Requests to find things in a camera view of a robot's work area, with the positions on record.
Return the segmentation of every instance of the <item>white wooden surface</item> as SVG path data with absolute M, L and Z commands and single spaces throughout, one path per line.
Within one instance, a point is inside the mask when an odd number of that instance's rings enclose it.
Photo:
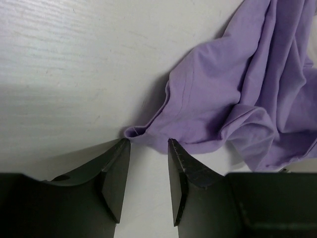
M 167 73 L 220 35 L 241 2 L 1 0 L 1 171 L 54 178 L 145 123 Z M 166 156 L 137 145 L 131 153 L 115 237 L 176 238 Z M 198 158 L 222 174 L 248 170 L 234 153 Z

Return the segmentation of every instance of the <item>fabric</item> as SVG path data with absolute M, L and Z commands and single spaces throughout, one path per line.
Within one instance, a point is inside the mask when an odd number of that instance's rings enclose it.
M 231 141 L 253 171 L 317 157 L 317 70 L 306 49 L 315 0 L 245 0 L 222 38 L 171 72 L 166 101 L 132 142 L 191 154 Z

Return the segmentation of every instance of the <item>wrinkled fabric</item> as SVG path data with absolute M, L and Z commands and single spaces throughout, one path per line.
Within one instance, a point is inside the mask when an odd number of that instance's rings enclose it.
M 170 73 L 166 100 L 132 142 L 191 154 L 231 141 L 253 171 L 317 157 L 317 70 L 306 49 L 315 0 L 245 0 L 220 39 Z

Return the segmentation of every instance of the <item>garment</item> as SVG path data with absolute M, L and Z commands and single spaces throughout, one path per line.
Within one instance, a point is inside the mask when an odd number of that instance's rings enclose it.
M 253 171 L 317 157 L 317 70 L 306 49 L 315 0 L 245 0 L 220 39 L 195 47 L 170 73 L 166 100 L 125 136 L 167 153 L 231 141 Z

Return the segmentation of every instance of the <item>purple fabric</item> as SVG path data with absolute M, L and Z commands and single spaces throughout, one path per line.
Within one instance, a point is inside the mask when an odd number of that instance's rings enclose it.
M 306 54 L 315 0 L 245 0 L 222 38 L 171 72 L 166 101 L 132 142 L 189 153 L 231 141 L 253 171 L 317 157 L 317 70 Z

